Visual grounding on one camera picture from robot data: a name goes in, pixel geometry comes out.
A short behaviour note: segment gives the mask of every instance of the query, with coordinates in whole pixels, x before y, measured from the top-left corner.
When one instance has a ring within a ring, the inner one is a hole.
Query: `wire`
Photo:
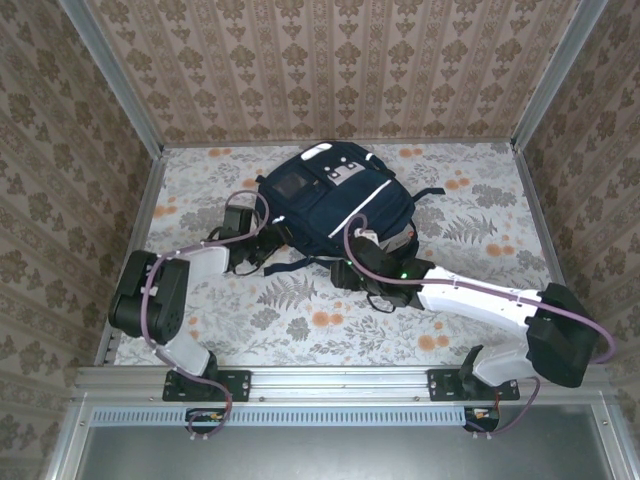
[[[358,270],[360,270],[362,273],[364,273],[368,277],[373,278],[378,282],[389,283],[392,285],[454,285],[455,283],[456,287],[467,288],[469,290],[475,290],[477,292],[487,293],[489,295],[494,295],[496,297],[504,298],[509,301],[518,302],[520,304],[537,307],[542,310],[546,310],[548,312],[570,318],[571,320],[575,320],[576,322],[579,322],[583,325],[586,325],[592,328],[593,330],[595,330],[596,332],[598,332],[600,335],[604,337],[604,339],[607,341],[609,345],[609,348],[603,355],[600,355],[599,357],[593,359],[592,363],[605,363],[609,361],[611,357],[613,357],[613,355],[615,355],[616,342],[613,339],[613,336],[605,328],[601,327],[593,320],[587,317],[584,317],[582,315],[578,315],[577,313],[570,312],[569,310],[554,307],[553,305],[547,305],[546,303],[538,302],[536,300],[521,298],[519,295],[514,295],[512,293],[507,293],[500,290],[495,290],[489,287],[483,287],[483,286],[476,285],[469,282],[459,282],[457,280],[449,280],[445,278],[430,278],[430,279],[422,278],[422,279],[415,279],[415,280],[401,280],[397,278],[383,277],[381,275],[378,275],[372,272],[371,270],[369,270],[367,267],[365,267],[358,261],[358,259],[353,254],[353,251],[351,250],[351,246],[349,245],[349,230],[355,220],[361,220],[364,224],[362,228],[363,229],[367,228],[367,217],[365,217],[361,213],[356,213],[354,216],[352,216],[344,227],[344,233],[343,233],[344,249],[345,249],[345,252],[347,253],[347,257],[349,257],[349,260],[353,262],[353,264],[356,266]]]
[[[196,438],[196,435],[198,435],[194,430],[193,430],[193,422],[195,421],[196,418],[200,418],[200,417],[207,417],[207,416],[211,416],[214,415],[216,412],[193,412],[191,414],[191,416],[189,417],[189,422],[187,423],[187,431],[191,434],[191,440],[194,440]],[[215,431],[215,428],[213,428],[212,430],[208,431],[207,433],[203,433],[201,434],[203,438],[208,438],[209,435],[213,435],[213,432]]]
[[[390,310],[383,310],[382,308],[378,307],[377,305],[375,305],[373,303],[373,300],[371,300],[371,298],[373,297],[373,295],[371,295],[370,293],[367,294],[367,300],[369,301],[369,305],[371,305],[371,308],[373,308],[374,310],[380,312],[380,313],[393,313],[396,311],[396,306],[395,305],[391,305],[391,309]]]
[[[235,267],[233,267],[233,273],[234,273],[234,275],[236,275],[236,276],[238,276],[238,277],[247,277],[247,276],[249,276],[249,275],[252,275],[252,274],[256,273],[258,270],[260,270],[260,269],[263,267],[263,265],[264,265],[265,263],[267,263],[267,260],[269,260],[269,259],[273,256],[273,254],[274,254],[274,253],[276,253],[276,252],[278,251],[278,249],[279,249],[279,247],[278,247],[278,248],[274,248],[274,249],[272,249],[272,250],[267,254],[267,256],[266,256],[266,257],[264,257],[260,262],[258,262],[258,265],[257,265],[255,268],[253,268],[252,270],[249,270],[248,272],[243,272],[243,273],[238,273],[238,272],[236,272],[236,269],[238,268],[238,266],[236,265]]]
[[[213,230],[211,230],[211,233],[207,236],[206,241],[207,242],[211,242],[213,241],[214,237],[220,233],[220,231],[222,230],[222,227],[216,227]]]
[[[540,392],[540,379],[538,377],[531,377],[531,379],[534,382],[536,382],[536,386],[533,389],[533,393],[529,397],[529,400],[527,400],[527,403],[525,404],[524,408],[520,410],[520,413],[516,418],[513,419],[513,421],[509,422],[504,427],[494,430],[493,432],[487,432],[484,428],[482,428],[481,426],[479,426],[474,422],[470,422],[469,420],[467,420],[467,425],[475,428],[476,430],[479,431],[479,433],[484,433],[486,436],[500,435],[501,433],[507,433],[509,430],[514,428],[518,423],[520,423],[520,421],[522,420],[522,417],[524,417],[525,414],[529,411],[529,409],[531,408],[531,405],[533,404],[534,400],[538,396],[538,393]]]
[[[180,375],[188,378],[189,380],[191,380],[193,382],[203,383],[205,385],[211,385],[211,386],[219,389],[224,394],[225,401],[226,401],[226,404],[227,404],[227,408],[226,408],[225,414],[222,417],[222,420],[220,420],[220,423],[218,423],[218,426],[215,427],[211,432],[209,432],[207,436],[215,435],[216,433],[218,433],[224,427],[224,425],[227,423],[227,421],[229,420],[229,417],[231,416],[231,408],[233,406],[233,399],[231,397],[231,393],[229,393],[229,390],[227,390],[226,387],[224,387],[223,385],[221,385],[220,383],[218,383],[218,382],[216,382],[214,380],[209,380],[209,379],[206,379],[206,378],[198,377],[196,375],[192,375],[191,373],[183,370],[178,365],[176,365],[171,359],[169,359],[166,356],[162,355],[162,353],[157,350],[158,344],[156,342],[154,342],[151,339],[151,337],[149,336],[149,326],[147,324],[147,311],[148,311],[148,308],[149,308],[149,296],[150,296],[151,288],[153,287],[153,280],[154,280],[156,274],[158,273],[158,270],[160,269],[160,266],[162,265],[162,263],[164,261],[166,261],[166,260],[168,260],[170,258],[173,258],[173,257],[177,257],[177,256],[186,256],[186,255],[189,255],[191,253],[195,253],[197,251],[201,251],[204,248],[219,247],[219,246],[222,246],[222,245],[227,245],[229,243],[234,243],[234,242],[239,242],[239,241],[242,241],[242,240],[246,240],[247,238],[251,238],[253,236],[256,236],[260,232],[260,230],[262,230],[267,225],[267,222],[269,220],[269,204],[267,203],[267,200],[260,193],[258,193],[256,191],[253,191],[253,190],[239,190],[237,192],[232,193],[231,195],[229,195],[229,198],[227,198],[227,201],[224,204],[224,208],[226,209],[229,206],[229,202],[231,201],[232,198],[234,198],[234,197],[236,197],[236,196],[238,196],[240,194],[243,194],[243,193],[248,193],[248,194],[251,194],[251,195],[255,195],[264,204],[264,218],[261,219],[258,222],[258,226],[254,230],[251,230],[250,232],[245,233],[244,235],[240,235],[238,237],[228,238],[228,239],[225,239],[225,240],[215,240],[215,241],[212,241],[212,242],[202,241],[202,242],[197,243],[195,245],[191,245],[191,246],[188,246],[188,247],[185,247],[185,248],[181,248],[181,249],[178,249],[178,250],[172,250],[170,252],[163,253],[162,255],[159,255],[158,259],[155,261],[155,263],[151,267],[151,270],[149,271],[149,274],[147,275],[147,281],[146,281],[145,286],[144,286],[144,292],[142,293],[142,304],[140,305],[140,330],[142,331],[142,336],[144,337],[145,342],[147,342],[147,345],[149,345],[149,347],[153,350],[155,355],[160,360],[162,360],[164,363],[169,365],[169,367],[171,367],[176,372],[178,372]],[[195,432],[193,432],[193,430],[191,430],[190,433],[192,435],[195,435]]]

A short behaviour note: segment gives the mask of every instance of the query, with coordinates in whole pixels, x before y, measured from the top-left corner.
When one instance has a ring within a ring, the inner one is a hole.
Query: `reflective stripe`
[[[349,215],[347,215],[347,218],[345,218],[340,225],[338,225],[336,227],[336,229],[331,232],[329,234],[329,238],[333,238],[333,236],[338,233],[340,230],[342,230],[342,228],[347,224],[347,222],[351,219],[351,217],[353,217],[356,213],[358,213],[360,210],[362,210],[364,207],[367,206],[367,204],[373,200],[374,198],[376,198],[376,196],[387,186],[391,183],[391,180],[387,180],[386,182],[384,182],[382,185],[380,185],[378,188],[375,189],[375,191],[369,195],[364,202],[362,202],[360,205],[358,205],[356,207],[356,209],[351,212]]]
[[[316,145],[313,148],[310,148],[309,150],[306,150],[304,152],[302,152],[302,155],[300,155],[300,158],[302,158],[303,160],[309,160],[310,158],[315,157],[317,154],[324,152],[326,150],[329,150],[331,148],[331,144],[330,143],[320,143],[318,145]]]

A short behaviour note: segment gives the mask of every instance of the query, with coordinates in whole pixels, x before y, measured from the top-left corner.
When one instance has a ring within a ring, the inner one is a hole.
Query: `damask wallpaper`
[[[0,1],[0,478],[37,478],[150,159],[55,0]]]
[[[579,0],[88,0],[165,144],[507,138]]]
[[[640,2],[609,1],[525,156],[568,283],[618,339],[640,439]]]

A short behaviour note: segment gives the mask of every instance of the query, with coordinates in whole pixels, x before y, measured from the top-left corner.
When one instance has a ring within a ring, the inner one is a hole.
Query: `floor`
[[[228,427],[221,435],[193,442],[181,427],[92,428],[78,478],[134,476],[159,480],[613,478],[589,406],[536,406],[518,428],[491,440],[474,440],[461,427]]]
[[[445,196],[417,205],[419,257],[499,285],[544,288],[549,273],[508,144],[363,146],[411,193],[446,189]],[[160,253],[206,237],[222,221],[230,193],[255,188],[256,175],[266,175],[299,151],[296,146],[165,150],[167,169],[146,248]],[[299,258],[285,247],[272,261]],[[317,266],[191,285],[183,328],[223,365],[460,363],[469,347],[507,339],[498,329],[443,312],[376,312],[361,292],[335,289],[328,271]],[[158,361],[141,339],[123,336],[115,363]]]

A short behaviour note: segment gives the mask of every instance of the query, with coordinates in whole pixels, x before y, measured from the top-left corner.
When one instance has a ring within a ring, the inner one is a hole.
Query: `navy blue backpack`
[[[328,267],[332,259],[345,258],[343,229],[356,213],[366,215],[367,229],[376,232],[380,247],[397,260],[413,257],[418,250],[411,221],[415,202],[445,193],[426,188],[411,196],[382,160],[351,142],[319,143],[256,182],[269,203],[269,223],[282,222],[293,236],[289,245],[306,256],[289,265],[271,265],[265,276],[312,262]],[[264,215],[261,202],[256,210]]]

